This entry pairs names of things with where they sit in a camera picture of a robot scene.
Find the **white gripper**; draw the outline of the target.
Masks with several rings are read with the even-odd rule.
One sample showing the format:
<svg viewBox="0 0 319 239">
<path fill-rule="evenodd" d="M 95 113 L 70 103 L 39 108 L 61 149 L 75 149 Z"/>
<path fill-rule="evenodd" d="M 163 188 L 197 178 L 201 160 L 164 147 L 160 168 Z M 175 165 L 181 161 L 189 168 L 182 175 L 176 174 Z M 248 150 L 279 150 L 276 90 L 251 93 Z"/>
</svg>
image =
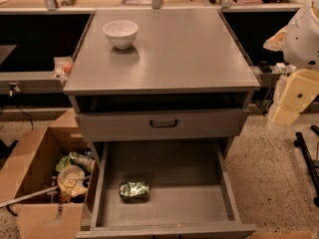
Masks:
<svg viewBox="0 0 319 239">
<path fill-rule="evenodd" d="M 281 28 L 263 44 L 269 51 L 282 51 L 287 27 Z M 309 69 L 295 72 L 288 77 L 284 93 L 280 100 L 281 107 L 274 110 L 271 122 L 279 126 L 292 125 L 319 95 L 319 73 Z"/>
</svg>

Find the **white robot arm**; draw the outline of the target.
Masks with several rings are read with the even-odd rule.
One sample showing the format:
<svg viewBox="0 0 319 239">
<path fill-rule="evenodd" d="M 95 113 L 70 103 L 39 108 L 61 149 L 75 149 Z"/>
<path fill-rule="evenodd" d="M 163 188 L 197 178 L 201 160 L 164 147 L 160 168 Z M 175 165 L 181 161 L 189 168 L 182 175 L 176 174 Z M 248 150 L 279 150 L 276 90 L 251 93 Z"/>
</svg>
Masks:
<svg viewBox="0 0 319 239">
<path fill-rule="evenodd" d="M 296 68 L 277 82 L 268 114 L 271 126 L 290 126 L 319 95 L 319 0 L 306 0 L 263 48 L 281 51 Z"/>
</svg>

